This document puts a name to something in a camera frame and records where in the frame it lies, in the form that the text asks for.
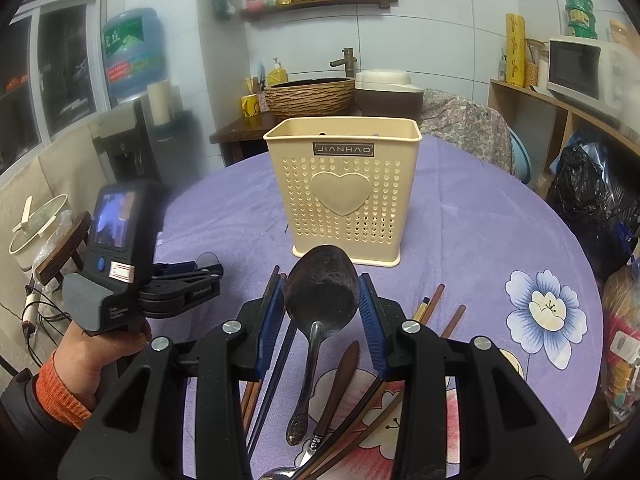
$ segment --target blue and white flower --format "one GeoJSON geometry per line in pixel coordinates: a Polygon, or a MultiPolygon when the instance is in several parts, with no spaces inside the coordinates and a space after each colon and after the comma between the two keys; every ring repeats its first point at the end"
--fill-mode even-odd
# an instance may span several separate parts
{"type": "Polygon", "coordinates": [[[578,344],[587,332],[587,316],[578,307],[578,297],[550,270],[533,279],[514,270],[504,286],[516,307],[507,317],[511,338],[522,349],[535,354],[544,346],[552,364],[564,370],[571,357],[571,343],[578,344]]]}

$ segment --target person's arm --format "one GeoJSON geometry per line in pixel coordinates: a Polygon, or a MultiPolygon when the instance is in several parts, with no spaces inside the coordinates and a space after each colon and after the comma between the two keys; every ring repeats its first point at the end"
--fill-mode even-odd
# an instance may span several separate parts
{"type": "Polygon", "coordinates": [[[15,433],[21,440],[18,448],[30,453],[7,458],[22,464],[37,459],[40,471],[34,478],[55,478],[60,460],[95,408],[102,368],[141,351],[150,337],[148,324],[144,333],[114,331],[89,337],[72,323],[39,375],[22,371],[0,397],[2,436],[15,433]]]}

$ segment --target faucet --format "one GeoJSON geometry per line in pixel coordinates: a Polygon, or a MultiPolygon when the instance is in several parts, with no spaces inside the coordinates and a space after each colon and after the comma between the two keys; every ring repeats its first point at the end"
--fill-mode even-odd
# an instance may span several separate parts
{"type": "Polygon", "coordinates": [[[356,63],[358,62],[358,59],[353,57],[352,48],[344,48],[342,51],[344,52],[344,57],[342,59],[332,61],[329,64],[334,68],[340,65],[344,65],[345,76],[354,78],[356,77],[355,67],[356,67],[356,63]]]}

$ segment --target basket base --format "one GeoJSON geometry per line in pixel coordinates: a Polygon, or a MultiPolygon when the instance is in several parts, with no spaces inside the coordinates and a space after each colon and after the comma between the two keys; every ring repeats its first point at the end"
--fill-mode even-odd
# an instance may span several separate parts
{"type": "MultiPolygon", "coordinates": [[[[305,255],[305,253],[301,253],[299,250],[296,249],[295,244],[293,245],[292,252],[294,256],[297,256],[299,258],[302,258],[302,256],[305,255]]],[[[400,263],[400,256],[401,256],[400,253],[401,253],[401,250],[398,250],[398,257],[392,262],[380,262],[377,260],[360,260],[358,258],[350,258],[350,259],[354,263],[354,265],[371,265],[375,267],[395,267],[397,264],[400,263]]]]}

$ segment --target soap dispenser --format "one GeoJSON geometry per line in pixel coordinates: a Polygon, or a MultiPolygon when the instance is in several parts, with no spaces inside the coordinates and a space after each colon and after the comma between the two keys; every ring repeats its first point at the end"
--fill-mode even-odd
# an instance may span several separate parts
{"type": "Polygon", "coordinates": [[[282,65],[278,61],[278,58],[274,57],[273,60],[276,62],[276,64],[273,67],[273,70],[271,70],[271,72],[269,72],[269,75],[267,76],[267,83],[269,87],[289,81],[287,71],[283,69],[282,65]]]}

